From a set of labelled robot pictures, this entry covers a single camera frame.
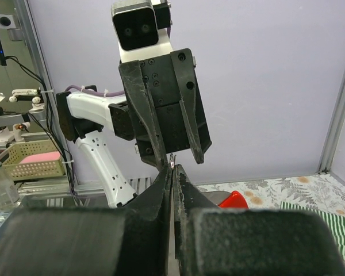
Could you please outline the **silver keys bunch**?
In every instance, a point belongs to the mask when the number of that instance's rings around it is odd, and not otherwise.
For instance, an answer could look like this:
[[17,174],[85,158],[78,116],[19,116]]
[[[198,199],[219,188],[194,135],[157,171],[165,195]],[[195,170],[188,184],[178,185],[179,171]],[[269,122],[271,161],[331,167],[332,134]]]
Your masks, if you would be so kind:
[[169,156],[170,167],[173,169],[175,167],[176,155],[171,153]]

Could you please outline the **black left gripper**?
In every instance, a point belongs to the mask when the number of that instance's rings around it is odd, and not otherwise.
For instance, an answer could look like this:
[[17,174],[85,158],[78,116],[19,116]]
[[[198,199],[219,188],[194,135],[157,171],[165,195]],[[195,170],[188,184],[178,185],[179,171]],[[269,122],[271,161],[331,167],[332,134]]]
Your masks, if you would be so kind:
[[210,134],[191,50],[121,63],[118,69],[126,102],[111,109],[129,117],[113,119],[116,136],[136,140],[141,161],[159,170],[167,154],[187,149],[203,164]]

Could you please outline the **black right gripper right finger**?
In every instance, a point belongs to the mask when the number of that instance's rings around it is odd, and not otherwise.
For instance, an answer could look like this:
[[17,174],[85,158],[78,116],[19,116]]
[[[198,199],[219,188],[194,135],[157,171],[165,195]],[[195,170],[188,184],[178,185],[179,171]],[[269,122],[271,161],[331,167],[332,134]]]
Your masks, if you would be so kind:
[[172,190],[181,275],[345,275],[331,231],[313,212],[221,208],[180,164]]

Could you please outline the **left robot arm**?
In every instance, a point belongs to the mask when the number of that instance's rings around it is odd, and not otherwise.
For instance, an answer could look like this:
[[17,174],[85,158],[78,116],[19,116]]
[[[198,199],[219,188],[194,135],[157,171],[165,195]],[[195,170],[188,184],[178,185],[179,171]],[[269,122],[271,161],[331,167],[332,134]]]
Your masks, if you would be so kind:
[[108,205],[131,202],[135,189],[123,177],[101,133],[108,128],[135,140],[142,162],[161,170],[168,154],[191,150],[201,164],[212,145],[190,49],[121,63],[124,94],[114,97],[82,91],[57,94],[65,138],[87,156],[99,175]]

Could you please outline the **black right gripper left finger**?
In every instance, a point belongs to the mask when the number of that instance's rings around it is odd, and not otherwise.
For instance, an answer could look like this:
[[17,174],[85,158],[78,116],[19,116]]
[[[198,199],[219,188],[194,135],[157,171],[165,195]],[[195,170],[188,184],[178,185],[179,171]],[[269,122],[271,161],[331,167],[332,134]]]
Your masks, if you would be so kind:
[[172,169],[119,208],[18,208],[0,230],[0,275],[166,275]]

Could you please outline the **red handled carabiner keyring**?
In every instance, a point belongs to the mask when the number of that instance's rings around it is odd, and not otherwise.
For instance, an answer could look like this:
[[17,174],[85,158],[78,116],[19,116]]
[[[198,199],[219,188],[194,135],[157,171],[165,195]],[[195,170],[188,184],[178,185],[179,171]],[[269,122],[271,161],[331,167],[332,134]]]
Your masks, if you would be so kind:
[[244,196],[238,191],[209,191],[204,196],[221,208],[249,209]]

